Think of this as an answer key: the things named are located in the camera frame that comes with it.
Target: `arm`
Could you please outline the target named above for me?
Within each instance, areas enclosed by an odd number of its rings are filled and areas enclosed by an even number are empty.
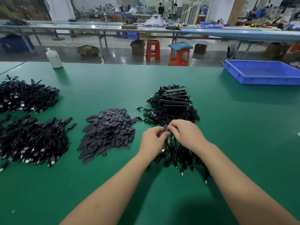
[[[84,199],[60,223],[112,225],[121,218],[145,169],[161,152],[169,132],[163,127],[149,128],[142,135],[138,154],[113,177]]]
[[[184,147],[202,159],[239,224],[300,224],[216,145],[208,142],[195,124],[173,120],[168,129]]]

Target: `green table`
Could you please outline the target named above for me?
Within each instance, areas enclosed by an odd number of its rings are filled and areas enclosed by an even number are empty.
[[[0,75],[8,72],[9,70],[22,65],[24,62],[20,61],[1,61],[0,62]]]
[[[68,134],[69,151],[52,168],[15,162],[0,173],[0,224],[58,224],[137,153],[150,127],[136,123],[130,150],[113,148],[82,165],[76,149],[85,118],[124,107],[132,117],[142,116],[136,107],[146,106],[159,86],[173,83],[191,88],[206,138],[300,220],[300,87],[241,85],[222,68],[209,67],[64,63],[54,70],[50,63],[27,62],[8,74],[58,87],[59,103],[38,118],[71,116],[78,125]],[[196,166],[181,177],[173,166],[153,163],[119,224],[237,224],[204,174]]]

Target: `pile of black cables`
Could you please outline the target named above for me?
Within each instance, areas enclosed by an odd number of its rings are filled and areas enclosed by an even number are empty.
[[[23,118],[13,118],[11,115],[0,121],[0,158],[7,161],[0,166],[3,171],[10,162],[20,161],[35,165],[47,162],[51,167],[69,149],[67,132],[77,124],[73,123],[66,130],[66,125],[73,119],[49,119],[40,122],[26,115]]]
[[[59,89],[40,84],[31,79],[31,84],[24,80],[19,81],[18,76],[6,75],[7,81],[0,84],[0,113],[6,111],[22,110],[24,112],[47,110],[58,102]]]
[[[137,107],[137,109],[143,109],[143,115],[148,119],[143,120],[141,117],[137,117],[137,119],[152,125],[162,125],[165,127],[164,131],[167,130],[167,125],[174,119],[183,119],[195,123],[196,120],[200,120],[200,117],[193,107],[188,89],[174,84],[160,87],[154,96],[146,100],[152,106],[152,109]],[[154,162],[159,163],[161,159],[164,159],[165,167],[173,164],[175,168],[179,168],[182,176],[187,168],[194,169],[193,164],[202,165],[206,170],[205,183],[207,182],[209,172],[202,160],[177,142],[174,136],[171,136],[170,144],[166,144],[165,149],[154,159]]]

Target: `white bottle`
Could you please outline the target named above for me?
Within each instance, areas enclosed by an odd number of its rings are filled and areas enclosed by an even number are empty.
[[[107,23],[107,16],[106,16],[106,13],[104,13],[104,19],[105,19],[105,22]]]
[[[47,48],[46,55],[53,68],[58,69],[62,67],[62,61],[60,60],[58,53],[55,50]]]

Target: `blue cushion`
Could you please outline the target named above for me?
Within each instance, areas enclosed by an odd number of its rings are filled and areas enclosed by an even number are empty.
[[[178,42],[168,45],[172,50],[178,51],[182,49],[193,49],[193,46],[190,45],[188,42]]]

